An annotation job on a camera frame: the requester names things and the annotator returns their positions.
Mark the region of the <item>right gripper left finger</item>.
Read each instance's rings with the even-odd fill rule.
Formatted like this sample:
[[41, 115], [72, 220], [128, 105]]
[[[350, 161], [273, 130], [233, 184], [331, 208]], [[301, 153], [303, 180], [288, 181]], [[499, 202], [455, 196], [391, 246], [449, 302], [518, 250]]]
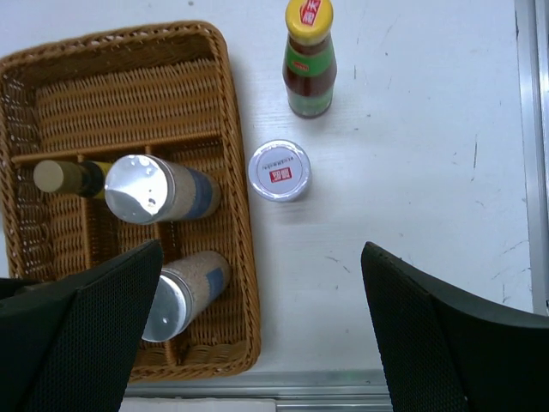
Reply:
[[54, 282], [1, 280], [1, 409], [117, 411], [163, 264], [150, 240]]

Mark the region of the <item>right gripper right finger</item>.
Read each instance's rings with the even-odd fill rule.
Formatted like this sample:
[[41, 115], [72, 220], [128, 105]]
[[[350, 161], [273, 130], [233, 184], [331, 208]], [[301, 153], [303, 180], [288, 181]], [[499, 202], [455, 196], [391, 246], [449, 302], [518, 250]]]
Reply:
[[494, 303], [368, 242], [361, 268], [395, 411], [546, 411], [548, 318]]

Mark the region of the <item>silver-top shaker bottle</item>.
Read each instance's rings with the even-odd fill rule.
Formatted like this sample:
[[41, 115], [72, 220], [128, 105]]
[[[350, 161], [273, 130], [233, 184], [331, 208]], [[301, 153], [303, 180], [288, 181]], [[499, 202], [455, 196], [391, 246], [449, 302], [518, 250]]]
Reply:
[[118, 159], [105, 180], [105, 200], [120, 220], [138, 225], [212, 215], [221, 189], [206, 173], [150, 154]]
[[142, 340], [166, 342], [181, 334], [224, 292], [231, 276], [229, 263], [216, 251], [201, 251], [165, 265]]

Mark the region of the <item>small yellow bottle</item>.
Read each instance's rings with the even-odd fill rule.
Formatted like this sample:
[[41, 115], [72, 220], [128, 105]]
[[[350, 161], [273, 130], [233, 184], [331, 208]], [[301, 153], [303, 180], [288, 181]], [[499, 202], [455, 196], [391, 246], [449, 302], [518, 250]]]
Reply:
[[34, 168], [33, 182], [46, 193], [103, 199], [105, 179], [111, 167], [111, 163], [98, 161], [45, 160]]

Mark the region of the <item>white-lid jar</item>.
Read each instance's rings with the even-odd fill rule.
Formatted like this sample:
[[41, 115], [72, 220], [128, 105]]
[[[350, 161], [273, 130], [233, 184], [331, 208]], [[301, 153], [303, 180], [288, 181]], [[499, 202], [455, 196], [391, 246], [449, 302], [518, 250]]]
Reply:
[[258, 147], [248, 164], [253, 190], [270, 202], [287, 203], [302, 197], [311, 184], [311, 162], [296, 143], [273, 140]]

